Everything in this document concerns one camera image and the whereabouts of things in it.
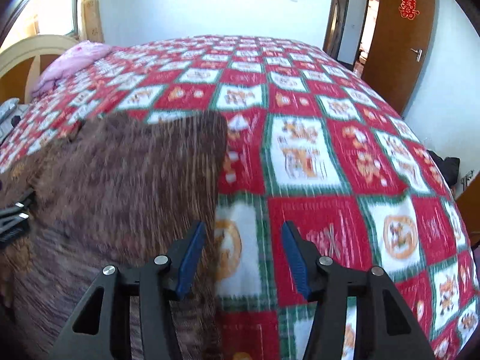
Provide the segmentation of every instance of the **bed headboard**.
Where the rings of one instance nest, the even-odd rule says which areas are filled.
[[[78,44],[75,38],[37,35],[23,39],[0,53],[0,104],[11,97],[30,102],[39,75],[60,55]]]

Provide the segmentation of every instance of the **curtain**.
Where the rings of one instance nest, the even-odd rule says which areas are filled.
[[[104,42],[98,0],[78,0],[77,12],[80,40]]]

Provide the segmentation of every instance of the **white wall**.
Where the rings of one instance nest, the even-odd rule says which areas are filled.
[[[260,35],[323,47],[331,0],[99,0],[105,42]]]
[[[406,123],[441,157],[460,158],[460,177],[480,169],[480,38],[455,0],[437,0],[429,50]]]
[[[355,63],[367,0],[350,0],[346,12],[346,22],[338,60],[349,64]]]

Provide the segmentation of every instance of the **wall socket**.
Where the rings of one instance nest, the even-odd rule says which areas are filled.
[[[462,192],[465,192],[467,187],[470,185],[470,181],[473,179],[473,173],[474,171],[471,170],[460,179],[460,183],[462,184]]]

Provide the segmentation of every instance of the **bedspread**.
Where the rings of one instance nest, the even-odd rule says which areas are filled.
[[[295,40],[200,36],[113,52],[34,99],[0,170],[82,119],[124,110],[158,123],[205,109],[229,125],[215,236],[226,359],[300,359],[314,304],[297,293],[280,227],[343,266],[382,266],[439,359],[478,324],[464,223],[417,137],[366,83]],[[349,298],[343,359],[352,359]]]

